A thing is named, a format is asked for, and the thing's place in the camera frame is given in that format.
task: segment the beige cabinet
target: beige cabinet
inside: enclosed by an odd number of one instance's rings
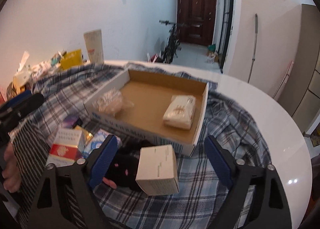
[[[301,6],[297,55],[278,103],[305,132],[320,109],[320,12],[316,6]]]

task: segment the wooden door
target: wooden door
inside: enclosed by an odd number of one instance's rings
[[[177,21],[180,42],[212,44],[217,0],[178,0]]]

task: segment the pole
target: pole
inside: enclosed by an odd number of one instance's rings
[[[258,15],[255,15],[255,38],[254,38],[254,49],[253,49],[253,56],[252,56],[252,63],[251,63],[251,68],[250,68],[250,73],[249,73],[249,78],[248,78],[248,83],[251,78],[252,74],[252,68],[254,61],[256,60],[256,49],[257,49],[257,38],[258,38]]]

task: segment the bicycle handlebar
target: bicycle handlebar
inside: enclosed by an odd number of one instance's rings
[[[183,24],[178,24],[178,23],[174,23],[174,22],[170,22],[170,21],[164,21],[164,20],[159,20],[159,23],[161,23],[161,24],[165,24],[166,26],[167,25],[176,25],[176,26],[178,26],[178,27],[188,27],[188,25],[186,25],[185,23],[183,23]]]

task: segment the round white table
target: round white table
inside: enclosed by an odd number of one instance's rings
[[[292,228],[299,227],[311,194],[310,155],[297,125],[275,100],[254,86],[227,75],[177,65],[132,62],[147,67],[160,67],[169,72],[184,71],[194,77],[216,82],[219,93],[245,108],[256,121],[268,144],[272,164],[278,171],[288,199]],[[123,66],[128,61],[106,60],[105,63]]]

